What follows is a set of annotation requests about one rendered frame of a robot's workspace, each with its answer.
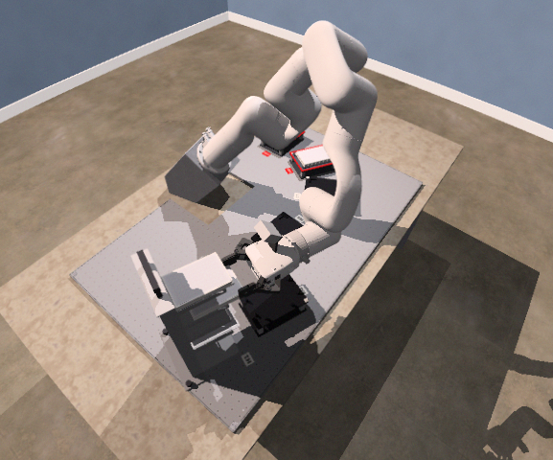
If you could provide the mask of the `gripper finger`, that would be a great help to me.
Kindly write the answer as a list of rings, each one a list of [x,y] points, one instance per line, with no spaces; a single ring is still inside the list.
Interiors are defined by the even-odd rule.
[[[268,279],[268,278],[267,278]],[[255,292],[262,292],[262,293],[280,293],[280,285],[281,285],[281,274],[275,277],[275,286],[270,287],[267,286],[265,283],[267,281],[266,278],[264,278],[262,275],[260,276],[257,283],[251,283],[245,287],[242,287],[238,290],[240,299],[243,297],[247,297]]]
[[[240,242],[237,244],[236,249],[234,250],[234,253],[223,257],[221,259],[224,266],[227,265],[233,265],[237,262],[237,260],[243,260],[243,261],[251,261],[249,257],[247,256],[245,249],[243,249],[245,246],[248,246],[250,244],[254,243],[251,240],[248,240],[246,238],[242,238]]]

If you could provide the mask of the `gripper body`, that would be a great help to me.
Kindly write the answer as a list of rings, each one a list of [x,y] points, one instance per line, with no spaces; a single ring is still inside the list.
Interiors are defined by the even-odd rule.
[[[283,235],[282,235],[283,236]],[[262,275],[275,284],[275,277],[281,274],[281,280],[288,276],[299,266],[300,256],[293,240],[284,235],[278,241],[277,252],[271,249],[268,242],[263,240],[254,242],[245,248],[245,252],[251,261],[246,261],[257,279]]]

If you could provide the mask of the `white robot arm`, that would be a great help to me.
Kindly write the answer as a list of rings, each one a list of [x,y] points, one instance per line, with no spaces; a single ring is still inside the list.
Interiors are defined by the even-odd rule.
[[[286,234],[298,249],[300,264],[308,264],[309,257],[340,241],[361,197],[358,153],[378,98],[375,85],[357,74],[367,59],[365,47],[332,23],[312,24],[302,48],[266,85],[267,102],[256,96],[247,98],[216,135],[207,127],[209,138],[203,132],[205,140],[197,148],[205,170],[225,173],[254,136],[282,150],[316,120],[322,104],[333,110],[323,148],[334,165],[336,192],[333,196],[310,187],[301,194],[306,224]],[[309,90],[312,85],[317,96]]]

